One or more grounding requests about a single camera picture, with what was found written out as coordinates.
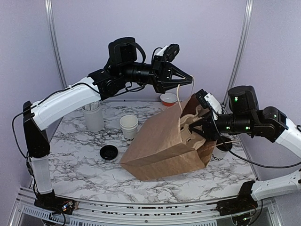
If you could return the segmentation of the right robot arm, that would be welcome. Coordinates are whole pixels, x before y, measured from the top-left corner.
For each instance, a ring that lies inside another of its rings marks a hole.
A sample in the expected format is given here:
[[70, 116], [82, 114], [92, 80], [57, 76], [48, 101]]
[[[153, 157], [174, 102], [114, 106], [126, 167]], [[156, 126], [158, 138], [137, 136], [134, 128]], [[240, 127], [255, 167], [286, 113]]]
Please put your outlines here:
[[[223, 113], [221, 104], [204, 90], [195, 93], [204, 109], [209, 110], [204, 118], [189, 125], [206, 140], [221, 141], [223, 134], [247, 134], [251, 138], [263, 137], [280, 145], [296, 156], [301, 155], [301, 127], [295, 125], [282, 111], [273, 106], [259, 109], [253, 86], [236, 86], [228, 90], [229, 114]], [[258, 207], [266, 198], [301, 191], [301, 171], [265, 181], [247, 181], [242, 184], [236, 198], [219, 201], [216, 210], [221, 216], [236, 214]]]

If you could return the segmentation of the white paper cup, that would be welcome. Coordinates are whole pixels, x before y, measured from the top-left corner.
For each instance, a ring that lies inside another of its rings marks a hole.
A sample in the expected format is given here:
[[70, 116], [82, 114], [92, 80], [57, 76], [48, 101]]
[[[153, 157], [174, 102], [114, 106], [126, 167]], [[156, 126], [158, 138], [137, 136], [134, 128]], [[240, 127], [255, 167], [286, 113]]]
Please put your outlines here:
[[211, 160], [212, 161], [221, 161], [229, 153], [229, 151], [222, 151], [215, 147], [212, 152]]

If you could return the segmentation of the brown pulp cup carrier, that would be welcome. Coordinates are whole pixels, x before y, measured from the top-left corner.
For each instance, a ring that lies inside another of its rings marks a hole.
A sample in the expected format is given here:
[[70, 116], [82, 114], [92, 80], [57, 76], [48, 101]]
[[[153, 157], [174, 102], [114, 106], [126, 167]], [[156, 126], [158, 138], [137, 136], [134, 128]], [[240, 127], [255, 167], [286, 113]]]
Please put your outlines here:
[[198, 133], [193, 132], [192, 129], [189, 128], [189, 125], [202, 119], [202, 115], [204, 115], [207, 110], [204, 110], [201, 105], [198, 105], [195, 111], [195, 114], [189, 113], [180, 118], [180, 134], [184, 144], [191, 149], [198, 150], [205, 143], [206, 139]]

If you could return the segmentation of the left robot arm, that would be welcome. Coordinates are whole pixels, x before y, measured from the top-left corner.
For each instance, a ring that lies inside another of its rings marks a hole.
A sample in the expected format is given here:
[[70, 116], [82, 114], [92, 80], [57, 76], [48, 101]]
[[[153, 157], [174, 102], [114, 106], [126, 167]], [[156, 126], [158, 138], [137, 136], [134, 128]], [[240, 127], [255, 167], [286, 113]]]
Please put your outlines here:
[[171, 44], [154, 54], [151, 63], [137, 62], [137, 53], [145, 52], [133, 37], [119, 38], [108, 45], [109, 58], [106, 65], [90, 73], [76, 84], [55, 91], [35, 103], [25, 102], [21, 116], [27, 146], [24, 154], [27, 169], [34, 180], [35, 206], [71, 214], [76, 202], [55, 195], [50, 179], [48, 155], [50, 144], [46, 129], [65, 115], [96, 101], [103, 101], [127, 92], [137, 92], [146, 85], [155, 92], [193, 82], [188, 75], [173, 65], [179, 53], [179, 45]]

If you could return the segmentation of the brown paper bag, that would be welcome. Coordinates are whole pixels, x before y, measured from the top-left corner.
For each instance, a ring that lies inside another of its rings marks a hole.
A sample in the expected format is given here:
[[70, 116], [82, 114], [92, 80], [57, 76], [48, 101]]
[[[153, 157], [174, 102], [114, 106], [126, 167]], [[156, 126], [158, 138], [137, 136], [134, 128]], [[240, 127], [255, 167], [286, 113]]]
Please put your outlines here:
[[195, 114], [198, 105], [201, 104], [193, 94], [180, 104], [147, 119], [121, 158], [120, 165], [142, 181], [205, 168], [217, 140], [206, 140], [194, 150], [182, 142], [180, 134], [180, 118]]

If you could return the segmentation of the black plastic cup lid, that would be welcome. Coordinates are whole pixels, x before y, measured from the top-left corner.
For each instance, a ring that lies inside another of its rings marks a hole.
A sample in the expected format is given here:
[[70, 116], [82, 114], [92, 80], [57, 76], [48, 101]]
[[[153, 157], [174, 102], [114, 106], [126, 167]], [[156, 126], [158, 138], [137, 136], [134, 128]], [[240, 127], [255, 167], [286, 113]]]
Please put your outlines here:
[[223, 140], [218, 139], [216, 147], [224, 152], [230, 151], [233, 148], [233, 142], [231, 139], [224, 137]]

